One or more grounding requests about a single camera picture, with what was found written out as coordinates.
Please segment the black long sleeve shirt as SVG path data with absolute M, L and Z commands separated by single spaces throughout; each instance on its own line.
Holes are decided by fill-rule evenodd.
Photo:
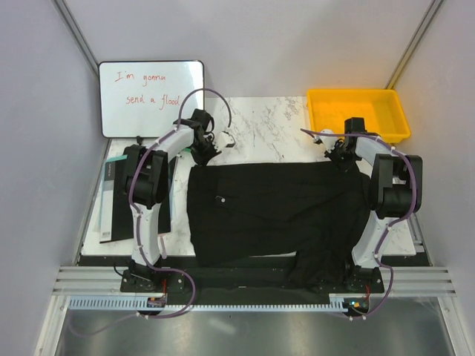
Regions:
M 370 216 L 368 175 L 331 162 L 194 166 L 186 210 L 198 263 L 295 254 L 290 282 L 338 283 Z

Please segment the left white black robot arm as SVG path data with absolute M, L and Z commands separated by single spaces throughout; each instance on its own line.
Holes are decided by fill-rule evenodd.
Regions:
M 156 291 L 163 283 L 163 274 L 155 269 L 162 256 L 158 243 L 158 221 L 161 205 L 169 197 L 169 163 L 181 151 L 188 148 L 197 165 L 204 166 L 220 150 L 208 126 L 214 119 L 205 110 L 196 109 L 190 119 L 178 121 L 169 133 L 156 139 L 151 145 L 130 145 L 126 155 L 122 178 L 128 196 L 134 225 L 134 250 L 131 259 L 143 266 L 137 283 L 146 291 Z

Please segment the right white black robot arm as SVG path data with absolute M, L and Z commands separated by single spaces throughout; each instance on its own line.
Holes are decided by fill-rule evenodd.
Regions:
M 394 225 L 407 220 L 422 205 L 423 160 L 405 155 L 377 133 L 367 132 L 364 119 L 344 122 L 344 133 L 325 129 L 314 139 L 325 147 L 325 157 L 341 171 L 360 160 L 371 167 L 369 185 L 370 217 L 351 252 L 351 266 L 340 273 L 341 286 L 358 291 L 381 267 L 383 251 Z

